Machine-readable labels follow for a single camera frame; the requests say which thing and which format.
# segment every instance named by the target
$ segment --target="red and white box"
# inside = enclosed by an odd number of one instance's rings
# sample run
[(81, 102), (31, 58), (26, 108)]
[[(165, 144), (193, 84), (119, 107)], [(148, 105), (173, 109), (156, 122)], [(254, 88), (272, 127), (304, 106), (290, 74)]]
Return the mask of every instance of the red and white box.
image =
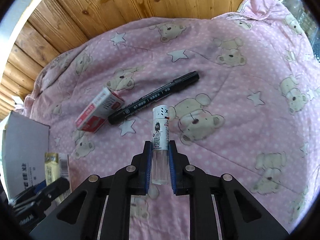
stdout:
[(112, 93), (108, 88), (92, 100), (76, 120), (78, 130), (96, 132), (108, 119), (108, 116), (118, 110), (124, 100)]

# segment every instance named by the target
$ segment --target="black marker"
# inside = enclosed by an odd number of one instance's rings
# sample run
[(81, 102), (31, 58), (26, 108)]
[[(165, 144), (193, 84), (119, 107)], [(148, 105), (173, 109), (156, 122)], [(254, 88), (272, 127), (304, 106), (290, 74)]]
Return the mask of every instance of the black marker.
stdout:
[(185, 89), (188, 85), (193, 84), (199, 80), (199, 74), (197, 71), (190, 72), (185, 74), (182, 77), (174, 79), (169, 84), (164, 85), (163, 87), (158, 88), (157, 90), (145, 95), (144, 97), (134, 101), (128, 106), (121, 108), (112, 115), (108, 117), (110, 124), (116, 124), (122, 121), (124, 118), (140, 111), (143, 108), (151, 105), (152, 103), (172, 94), (179, 92), (180, 90)]

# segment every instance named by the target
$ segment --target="transparent glue stick tube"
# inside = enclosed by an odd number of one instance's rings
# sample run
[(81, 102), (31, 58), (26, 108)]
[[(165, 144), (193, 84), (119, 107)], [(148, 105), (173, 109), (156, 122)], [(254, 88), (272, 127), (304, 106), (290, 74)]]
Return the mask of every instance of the transparent glue stick tube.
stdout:
[(151, 182), (169, 184), (169, 113), (165, 105), (153, 108)]

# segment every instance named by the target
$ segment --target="cardboard box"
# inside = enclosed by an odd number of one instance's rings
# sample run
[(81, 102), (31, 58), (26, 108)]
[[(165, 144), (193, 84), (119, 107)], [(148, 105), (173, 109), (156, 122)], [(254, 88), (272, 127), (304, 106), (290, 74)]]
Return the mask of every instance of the cardboard box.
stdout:
[(103, 90), (83, 110), (76, 120), (78, 130), (96, 132), (113, 114), (124, 104), (124, 100), (110, 92), (108, 88)]
[(11, 112), (2, 122), (2, 167), (8, 198), (45, 180), (49, 126)]

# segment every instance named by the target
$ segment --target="metal screw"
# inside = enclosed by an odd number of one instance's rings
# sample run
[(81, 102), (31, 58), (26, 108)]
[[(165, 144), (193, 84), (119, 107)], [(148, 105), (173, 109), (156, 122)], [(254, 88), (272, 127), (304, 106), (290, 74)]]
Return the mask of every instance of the metal screw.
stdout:
[(226, 181), (231, 181), (231, 180), (232, 180), (232, 176), (231, 176), (230, 174), (227, 174), (227, 173), (224, 174), (222, 177), (223, 177), (223, 179), (226, 180)]
[(90, 175), (90, 177), (89, 177), (89, 181), (90, 182), (96, 182), (97, 180), (98, 180), (98, 176), (97, 175)]
[(187, 165), (186, 170), (187, 171), (194, 171), (196, 168), (193, 165)]
[(136, 167), (133, 166), (133, 165), (129, 165), (129, 166), (126, 168), (126, 170), (127, 170), (128, 172), (133, 172), (133, 171), (136, 170)]

